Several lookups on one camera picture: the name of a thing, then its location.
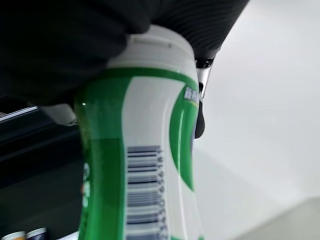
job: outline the bottle label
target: bottle label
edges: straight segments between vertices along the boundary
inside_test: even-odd
[[[198,104],[194,80],[153,68],[108,69],[81,91],[80,240],[203,240],[192,178]]]

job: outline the green and white bottle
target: green and white bottle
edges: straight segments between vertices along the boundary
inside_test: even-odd
[[[152,26],[77,94],[83,152],[79,240],[203,240],[192,146],[194,53]]]

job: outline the gray floor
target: gray floor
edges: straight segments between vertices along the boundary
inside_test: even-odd
[[[235,240],[320,240],[320,198],[308,200]]]

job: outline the white wall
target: white wall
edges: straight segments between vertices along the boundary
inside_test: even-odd
[[[195,180],[209,240],[320,195],[320,1],[252,0],[215,62]]]

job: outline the barcode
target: barcode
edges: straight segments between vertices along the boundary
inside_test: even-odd
[[[160,146],[127,148],[126,240],[168,240]]]

